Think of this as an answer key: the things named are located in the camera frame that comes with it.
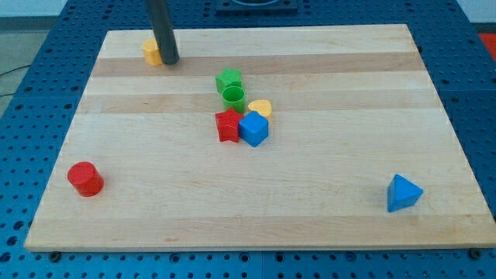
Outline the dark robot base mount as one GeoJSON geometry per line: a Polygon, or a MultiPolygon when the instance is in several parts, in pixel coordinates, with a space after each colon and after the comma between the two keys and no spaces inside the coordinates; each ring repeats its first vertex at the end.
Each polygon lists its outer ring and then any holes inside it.
{"type": "Polygon", "coordinates": [[[215,0],[213,3],[217,15],[279,14],[298,11],[298,0],[215,0]]]}

